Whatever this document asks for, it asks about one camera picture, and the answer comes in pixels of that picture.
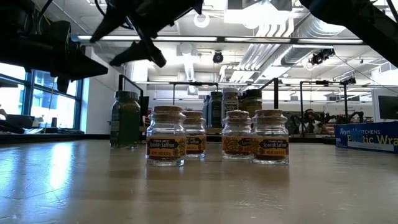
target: wooden table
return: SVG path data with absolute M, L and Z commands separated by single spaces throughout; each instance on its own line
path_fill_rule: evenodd
M 398 223 L 393 154 L 291 144 L 289 166 L 147 167 L 107 141 L 0 149 L 0 223 Z

